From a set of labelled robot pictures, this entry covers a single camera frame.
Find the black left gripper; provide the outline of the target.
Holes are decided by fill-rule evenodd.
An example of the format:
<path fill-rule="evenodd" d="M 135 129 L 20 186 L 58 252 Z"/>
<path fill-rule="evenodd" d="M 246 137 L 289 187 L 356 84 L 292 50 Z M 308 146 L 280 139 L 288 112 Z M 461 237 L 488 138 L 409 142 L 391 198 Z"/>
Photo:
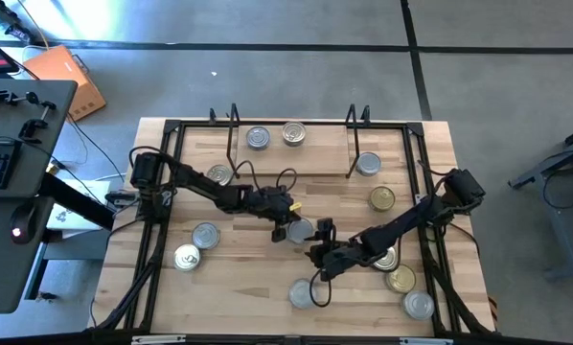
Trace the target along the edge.
<path fill-rule="evenodd" d="M 266 186 L 245 193 L 245 210 L 248 214 L 276 222 L 272 230 L 272 242 L 279 242 L 280 238 L 281 241 L 285 240 L 287 224 L 297 220 L 297 213 L 290 209 L 293 204 L 294 200 L 286 185 Z"/>

